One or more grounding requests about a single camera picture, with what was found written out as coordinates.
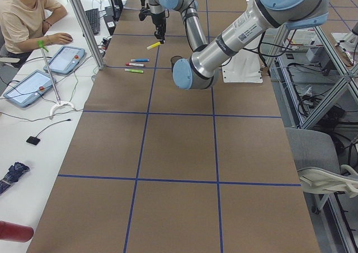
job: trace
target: man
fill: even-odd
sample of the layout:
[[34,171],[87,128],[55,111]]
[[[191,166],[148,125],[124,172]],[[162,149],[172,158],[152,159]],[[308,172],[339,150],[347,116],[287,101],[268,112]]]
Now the man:
[[[45,17],[45,10],[52,12]],[[67,14],[64,6],[56,0],[0,0],[0,27],[5,38],[5,47],[10,57],[20,58],[14,64],[21,66],[31,52],[39,46],[68,44],[72,37],[67,33],[45,35],[48,29]]]

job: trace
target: black umbrella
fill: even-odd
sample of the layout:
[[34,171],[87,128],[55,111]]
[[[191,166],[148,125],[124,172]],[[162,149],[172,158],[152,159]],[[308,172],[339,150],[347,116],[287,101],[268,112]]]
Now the black umbrella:
[[0,194],[10,188],[11,184],[18,182],[18,179],[29,170],[30,168],[21,162],[15,162],[10,166],[7,174],[0,180]]

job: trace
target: keyboard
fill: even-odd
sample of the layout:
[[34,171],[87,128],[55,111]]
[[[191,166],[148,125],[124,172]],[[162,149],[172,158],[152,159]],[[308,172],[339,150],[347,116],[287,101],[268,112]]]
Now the keyboard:
[[100,32],[100,13],[98,8],[85,11],[89,25],[91,25],[92,32],[96,35]]

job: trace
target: white desk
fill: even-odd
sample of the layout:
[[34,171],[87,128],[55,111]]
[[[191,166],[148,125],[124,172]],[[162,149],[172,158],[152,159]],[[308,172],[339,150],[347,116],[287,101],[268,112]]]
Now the white desk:
[[[92,0],[81,1],[85,10],[99,7],[96,6],[96,2],[92,6]],[[106,6],[105,2],[102,4],[102,9],[104,9],[104,6]],[[90,50],[82,35],[72,7],[69,5],[66,8],[68,15],[55,23],[49,33],[67,32],[71,34],[73,42],[69,45],[84,48],[87,56],[90,56]],[[97,43],[99,44],[102,38],[108,36],[108,30],[103,19],[101,19],[101,31],[95,36]],[[59,48],[60,45],[49,46],[48,56],[53,56]],[[41,51],[36,50],[31,54],[29,59],[41,56]],[[36,69],[42,69],[43,66],[44,61],[42,59],[26,63],[19,70],[15,80],[22,80]],[[97,68],[93,58],[89,58],[76,71],[78,84],[71,102],[77,110],[83,108],[90,94],[93,85],[91,76],[94,75],[94,72],[97,72]],[[74,74],[66,78],[56,75],[56,79],[59,81],[57,89],[61,99],[69,101],[76,85]],[[56,101],[53,90],[48,91],[44,95],[44,98]],[[49,116],[49,111],[53,105],[53,102],[38,99],[31,106],[21,109],[7,100],[1,100],[0,111],[13,116],[34,120]],[[57,109],[55,113],[64,113],[70,110],[70,106],[65,106]],[[0,116],[0,151],[2,154],[0,179],[7,173],[10,165],[17,161],[30,167],[30,172],[24,174],[19,182],[13,184],[5,193],[0,195],[0,220],[31,226],[33,229],[36,229],[81,113],[81,111],[73,112],[54,116],[52,120],[44,119],[36,122],[23,121],[5,115]],[[53,125],[41,133],[39,135],[41,141],[37,146],[25,142],[29,136],[37,135],[48,125],[70,118],[72,121]],[[30,242],[18,243],[0,240],[0,252],[23,253],[26,252],[29,244]]]

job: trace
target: red cylinder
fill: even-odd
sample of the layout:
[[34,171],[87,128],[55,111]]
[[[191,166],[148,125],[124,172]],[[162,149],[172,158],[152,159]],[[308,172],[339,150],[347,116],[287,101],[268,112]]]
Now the red cylinder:
[[33,235],[31,227],[0,221],[0,240],[27,242]]

